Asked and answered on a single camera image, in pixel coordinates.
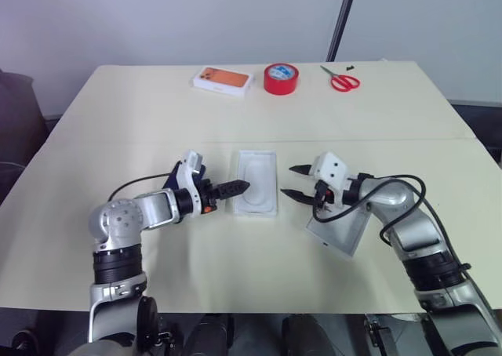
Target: beige table surface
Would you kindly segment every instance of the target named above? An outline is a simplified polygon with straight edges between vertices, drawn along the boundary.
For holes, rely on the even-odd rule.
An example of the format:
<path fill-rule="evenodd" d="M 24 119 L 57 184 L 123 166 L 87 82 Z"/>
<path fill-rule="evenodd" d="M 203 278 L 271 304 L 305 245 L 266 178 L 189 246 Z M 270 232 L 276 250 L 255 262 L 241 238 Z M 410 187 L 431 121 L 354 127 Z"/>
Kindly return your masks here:
<path fill-rule="evenodd" d="M 324 64 L 345 72 L 348 64 Z M 263 88 L 265 65 L 245 98 L 191 88 L 199 66 L 99 67 L 64 114 L 51 142 L 170 143 L 474 138 L 414 62 L 360 62 L 361 80 L 335 91 L 319 64 L 297 64 L 288 96 Z"/>

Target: table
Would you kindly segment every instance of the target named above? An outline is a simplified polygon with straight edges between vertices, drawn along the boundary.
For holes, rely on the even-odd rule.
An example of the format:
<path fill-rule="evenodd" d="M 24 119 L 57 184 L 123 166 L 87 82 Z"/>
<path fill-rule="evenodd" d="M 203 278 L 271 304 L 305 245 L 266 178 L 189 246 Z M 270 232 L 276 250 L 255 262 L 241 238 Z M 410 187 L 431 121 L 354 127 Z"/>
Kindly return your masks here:
<path fill-rule="evenodd" d="M 303 75 L 301 86 L 308 84 L 320 89 L 328 85 L 325 75 L 319 77 L 323 81 L 307 75 L 309 72 L 315 75 L 316 71 L 310 69 L 316 66 L 298 65 Z M 269 107 L 275 104 L 272 100 L 277 99 L 278 106 L 286 105 L 287 100 L 271 95 L 268 99 L 269 95 L 260 93 L 259 86 L 233 104 L 234 99 L 223 95 L 188 88 L 188 74 L 195 73 L 196 67 L 98 69 L 0 207 L 3 233 L 0 306 L 88 310 L 93 240 L 87 231 L 87 216 L 121 183 L 170 170 L 183 152 L 192 148 L 204 155 L 206 175 L 215 183 L 235 176 L 237 152 L 241 149 L 276 151 L 278 187 L 305 191 L 312 190 L 313 183 L 287 168 L 309 163 L 323 151 L 337 153 L 353 172 L 417 174 L 425 180 L 427 197 L 445 223 L 458 254 L 473 265 L 472 274 L 491 304 L 502 307 L 499 284 L 493 279 L 493 266 L 500 258 L 502 242 L 500 169 L 437 90 L 429 88 L 431 83 L 415 64 L 386 62 L 355 66 L 363 85 L 372 80 L 373 76 L 367 73 L 380 73 L 375 76 L 378 80 L 380 75 L 387 75 L 386 67 L 397 73 L 397 67 L 401 66 L 399 76 L 413 78 L 420 87 L 417 93 L 429 94 L 424 109 L 407 108 L 408 115 L 425 119 L 428 113 L 432 118 L 434 107 L 440 115 L 427 128 L 419 127 L 412 118 L 408 129 L 392 128 L 393 122 L 377 113 L 379 107 L 390 109 L 388 102 L 375 103 L 369 108 L 359 98 L 350 100 L 351 104 L 339 105 L 336 101 L 332 103 L 328 94 L 337 98 L 341 95 L 328 92 L 319 94 L 318 106 L 301 107 L 297 101 L 302 97 L 298 94 L 291 97 L 295 111 L 282 110 L 282 115 L 298 125 L 298 118 L 310 123 L 293 137 L 286 127 L 272 128 L 271 120 L 261 122 L 267 127 L 257 124 L 259 114 L 266 112 L 257 99 L 267 100 Z M 258 67 L 240 68 L 250 72 Z M 160 85 L 156 73 L 166 78 L 180 76 L 173 72 L 184 72 L 186 80 L 184 88 L 168 85 L 171 93 Z M 136 91 L 132 88 L 134 83 L 138 85 Z M 145 92 L 145 86 L 151 86 L 150 91 Z M 126 88 L 128 96 L 118 92 L 121 87 Z M 315 93 L 314 89 L 304 90 Z M 378 90 L 381 93 L 376 97 L 387 96 L 385 91 Z M 178 109 L 174 102 L 163 107 L 159 100 L 174 101 L 177 96 L 185 107 Z M 206 103 L 204 106 L 190 103 L 187 98 L 191 101 L 205 98 Z M 205 111 L 207 107 L 218 107 L 220 99 L 221 106 L 227 108 L 227 123 L 232 124 L 226 129 L 221 127 L 225 112 Z M 117 112 L 119 104 L 122 113 Z M 393 104 L 409 103 L 403 97 Z M 350 111 L 339 109 L 342 106 L 358 108 L 355 112 L 360 117 L 351 118 Z M 192 113 L 204 114 L 202 120 L 194 120 L 194 125 L 200 128 L 187 122 L 190 107 Z M 318 107 L 332 108 L 330 114 L 338 114 L 338 119 L 344 120 L 339 125 L 351 130 L 349 137 L 344 137 L 339 129 L 316 130 L 311 117 L 320 112 Z M 93 111 L 96 111 L 95 122 L 91 117 Z M 241 132 L 231 122 L 238 119 L 239 112 L 246 116 L 246 127 Z M 386 127 L 358 129 L 358 121 L 366 112 L 371 112 L 375 122 Z M 168 113 L 171 118 L 164 119 Z M 191 130 L 186 136 L 182 136 L 182 125 L 173 122 L 175 115 Z M 279 116 L 278 109 L 268 115 L 277 119 Z M 408 118 L 404 111 L 388 117 L 395 124 Z M 437 118 L 441 118 L 442 127 Z M 370 125 L 369 116 L 365 119 Z M 324 118 L 319 122 L 329 124 Z M 149 124 L 155 125 L 156 133 L 147 127 Z M 207 127 L 210 124 L 219 126 L 219 131 L 211 133 Z M 132 196 L 161 184 L 162 179 L 139 183 L 123 194 Z M 420 310 L 403 266 L 393 251 L 378 240 L 381 225 L 376 219 L 370 221 L 354 258 L 349 260 L 331 253 L 304 230 L 308 218 L 307 206 L 279 194 L 278 216 L 274 219 L 233 216 L 229 205 L 222 205 L 215 213 L 186 219 L 178 226 L 144 232 L 147 294 L 155 297 L 162 312 Z"/>

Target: wall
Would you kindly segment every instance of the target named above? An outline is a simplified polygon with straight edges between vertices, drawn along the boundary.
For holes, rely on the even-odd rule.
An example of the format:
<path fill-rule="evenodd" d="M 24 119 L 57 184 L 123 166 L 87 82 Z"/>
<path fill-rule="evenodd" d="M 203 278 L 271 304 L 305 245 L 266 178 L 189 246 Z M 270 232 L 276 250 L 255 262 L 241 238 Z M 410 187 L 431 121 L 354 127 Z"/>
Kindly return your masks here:
<path fill-rule="evenodd" d="M 326 58 L 341 0 L 0 0 L 0 69 L 63 113 L 101 64 Z"/>
<path fill-rule="evenodd" d="M 502 0 L 354 0 L 336 60 L 380 58 L 417 61 L 448 99 L 500 104 Z"/>

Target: red tape roll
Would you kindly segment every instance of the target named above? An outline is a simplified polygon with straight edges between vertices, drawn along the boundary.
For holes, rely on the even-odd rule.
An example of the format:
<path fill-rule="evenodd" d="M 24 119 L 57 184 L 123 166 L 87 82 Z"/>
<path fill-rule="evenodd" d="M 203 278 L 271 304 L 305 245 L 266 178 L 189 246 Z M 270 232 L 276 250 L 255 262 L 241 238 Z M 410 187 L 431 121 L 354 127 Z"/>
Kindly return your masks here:
<path fill-rule="evenodd" d="M 264 88 L 274 95 L 287 95 L 295 90 L 300 72 L 290 64 L 271 64 L 265 68 Z"/>

